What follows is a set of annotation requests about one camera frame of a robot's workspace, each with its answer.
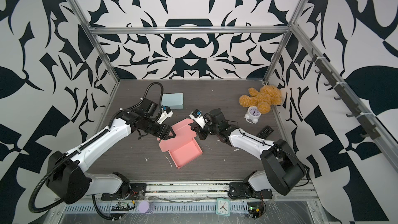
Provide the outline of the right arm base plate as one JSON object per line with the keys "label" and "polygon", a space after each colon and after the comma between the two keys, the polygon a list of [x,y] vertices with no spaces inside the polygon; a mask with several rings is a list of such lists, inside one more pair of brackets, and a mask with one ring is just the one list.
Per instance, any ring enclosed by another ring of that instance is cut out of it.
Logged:
{"label": "right arm base plate", "polygon": [[273,198],[271,189],[255,191],[248,183],[229,183],[228,197],[230,199],[263,199]]}

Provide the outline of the purple round lid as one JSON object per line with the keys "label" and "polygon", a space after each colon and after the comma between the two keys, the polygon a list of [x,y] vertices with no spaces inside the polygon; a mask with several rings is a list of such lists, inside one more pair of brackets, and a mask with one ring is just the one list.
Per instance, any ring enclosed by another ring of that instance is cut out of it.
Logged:
{"label": "purple round lid", "polygon": [[154,212],[154,204],[149,201],[142,201],[138,205],[138,211],[142,214],[152,214]]}

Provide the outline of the left circuit board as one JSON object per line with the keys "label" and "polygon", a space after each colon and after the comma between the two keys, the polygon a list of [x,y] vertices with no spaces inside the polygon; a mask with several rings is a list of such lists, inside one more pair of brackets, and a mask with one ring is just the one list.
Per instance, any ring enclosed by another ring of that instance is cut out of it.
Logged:
{"label": "left circuit board", "polygon": [[112,206],[111,211],[112,212],[128,212],[133,209],[135,209],[136,204],[134,201],[131,203],[124,203],[124,202],[119,202],[115,206]]}

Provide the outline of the brown teddy bear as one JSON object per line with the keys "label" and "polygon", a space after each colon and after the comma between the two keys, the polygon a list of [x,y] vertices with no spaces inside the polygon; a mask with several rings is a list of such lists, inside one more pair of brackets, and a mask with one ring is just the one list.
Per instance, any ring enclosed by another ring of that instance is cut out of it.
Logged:
{"label": "brown teddy bear", "polygon": [[257,107],[260,114],[269,113],[272,105],[282,104],[282,93],[275,86],[265,85],[260,90],[249,88],[248,93],[239,97],[240,106]]}

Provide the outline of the light blue paper box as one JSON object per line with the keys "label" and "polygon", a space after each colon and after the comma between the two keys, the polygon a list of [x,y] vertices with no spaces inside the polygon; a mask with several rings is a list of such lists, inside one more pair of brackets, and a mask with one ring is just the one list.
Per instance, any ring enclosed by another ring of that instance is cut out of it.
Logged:
{"label": "light blue paper box", "polygon": [[161,104],[171,110],[181,110],[183,109],[183,93],[163,94]]}

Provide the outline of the circuit board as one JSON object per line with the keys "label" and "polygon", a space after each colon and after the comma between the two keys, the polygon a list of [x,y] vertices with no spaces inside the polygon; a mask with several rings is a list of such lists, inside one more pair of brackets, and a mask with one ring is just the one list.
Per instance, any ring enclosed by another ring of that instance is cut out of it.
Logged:
{"label": "circuit board", "polygon": [[266,212],[266,204],[264,201],[248,203],[248,217],[258,219]]}
{"label": "circuit board", "polygon": [[133,209],[135,209],[136,204],[134,201],[131,203],[124,203],[124,202],[119,202],[115,206],[112,206],[111,211],[112,212],[128,212]]}

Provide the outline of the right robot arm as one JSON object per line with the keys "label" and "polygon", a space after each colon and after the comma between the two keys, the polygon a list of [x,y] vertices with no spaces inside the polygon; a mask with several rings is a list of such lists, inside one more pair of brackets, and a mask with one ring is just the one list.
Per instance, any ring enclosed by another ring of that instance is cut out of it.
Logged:
{"label": "right robot arm", "polygon": [[286,196],[307,174],[305,166],[286,141],[269,141],[252,135],[233,121],[225,119],[219,108],[206,114],[194,110],[189,117],[194,121],[190,125],[191,130],[196,132],[200,140],[215,135],[219,141],[244,150],[261,161],[263,170],[255,171],[244,179],[242,193],[234,186],[230,190],[231,198],[243,198],[265,190],[275,190]]}

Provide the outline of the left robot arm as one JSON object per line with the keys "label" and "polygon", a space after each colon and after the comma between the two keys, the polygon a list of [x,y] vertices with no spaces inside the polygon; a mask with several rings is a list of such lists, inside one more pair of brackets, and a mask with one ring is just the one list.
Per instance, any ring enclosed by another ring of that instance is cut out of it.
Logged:
{"label": "left robot arm", "polygon": [[[150,134],[161,140],[176,136],[164,123],[173,112],[168,106],[142,99],[136,106],[117,111],[108,126],[81,145],[62,153],[53,153],[48,161],[48,172],[34,188],[28,203],[32,213],[45,212],[61,203],[72,204],[85,196],[109,194],[126,199],[132,194],[129,180],[120,173],[92,174],[89,168],[106,151],[133,132]],[[43,186],[55,193],[59,200],[45,207],[35,205]]]}

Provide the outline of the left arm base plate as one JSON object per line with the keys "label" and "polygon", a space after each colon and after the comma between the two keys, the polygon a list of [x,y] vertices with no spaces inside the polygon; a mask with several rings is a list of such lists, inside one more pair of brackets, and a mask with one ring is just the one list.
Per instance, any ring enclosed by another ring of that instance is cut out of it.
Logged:
{"label": "left arm base plate", "polygon": [[123,183],[114,194],[102,194],[102,201],[123,201],[138,200],[146,194],[147,184],[145,183]]}

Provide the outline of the wall hook rail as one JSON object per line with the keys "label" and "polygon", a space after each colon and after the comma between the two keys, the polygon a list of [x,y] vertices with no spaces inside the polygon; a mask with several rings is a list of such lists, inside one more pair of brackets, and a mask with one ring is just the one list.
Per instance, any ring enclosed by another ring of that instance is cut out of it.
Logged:
{"label": "wall hook rail", "polygon": [[363,104],[327,58],[312,53],[309,63],[316,65],[318,67],[316,73],[322,74],[325,77],[326,83],[324,85],[332,88],[338,94],[334,99],[336,101],[343,101],[347,106],[350,113],[346,116],[348,118],[355,118],[364,129],[365,134],[361,134],[361,136],[363,138],[371,138],[372,140],[381,138],[381,131],[375,115]]}

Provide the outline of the right circuit board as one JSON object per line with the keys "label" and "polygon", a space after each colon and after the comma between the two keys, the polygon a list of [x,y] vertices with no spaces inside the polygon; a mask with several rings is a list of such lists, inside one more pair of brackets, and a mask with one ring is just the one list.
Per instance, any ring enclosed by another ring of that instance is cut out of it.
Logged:
{"label": "right circuit board", "polygon": [[248,203],[248,217],[258,219],[266,212],[266,204],[264,201]]}

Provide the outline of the white alarm clock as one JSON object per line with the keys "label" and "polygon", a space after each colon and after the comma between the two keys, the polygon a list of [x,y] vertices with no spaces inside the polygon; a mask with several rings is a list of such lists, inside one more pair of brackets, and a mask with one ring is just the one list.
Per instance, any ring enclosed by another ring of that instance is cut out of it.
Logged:
{"label": "white alarm clock", "polygon": [[262,114],[259,112],[256,106],[251,106],[248,108],[244,118],[248,123],[256,124],[259,122],[261,115]]}

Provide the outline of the black remote control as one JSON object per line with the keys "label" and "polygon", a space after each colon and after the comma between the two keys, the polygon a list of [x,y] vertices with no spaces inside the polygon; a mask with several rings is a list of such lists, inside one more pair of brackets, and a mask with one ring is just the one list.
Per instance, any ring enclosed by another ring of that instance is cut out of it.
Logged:
{"label": "black remote control", "polygon": [[257,137],[266,140],[273,132],[274,129],[267,125],[257,134]]}

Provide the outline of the green square clock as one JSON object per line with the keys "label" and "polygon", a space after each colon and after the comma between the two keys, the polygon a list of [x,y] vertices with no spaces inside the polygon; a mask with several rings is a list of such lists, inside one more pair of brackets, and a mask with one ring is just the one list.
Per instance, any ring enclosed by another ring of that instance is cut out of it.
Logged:
{"label": "green square clock", "polygon": [[230,201],[224,198],[216,200],[216,214],[221,216],[230,216]]}

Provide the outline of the pink paper box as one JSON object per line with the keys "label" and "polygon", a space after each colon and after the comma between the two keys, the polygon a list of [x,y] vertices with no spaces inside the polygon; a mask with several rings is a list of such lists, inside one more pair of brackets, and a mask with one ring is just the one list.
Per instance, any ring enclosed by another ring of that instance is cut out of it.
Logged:
{"label": "pink paper box", "polygon": [[197,133],[191,130],[192,119],[184,119],[172,126],[176,136],[168,140],[160,140],[162,152],[168,152],[176,166],[180,169],[203,154],[195,137]]}

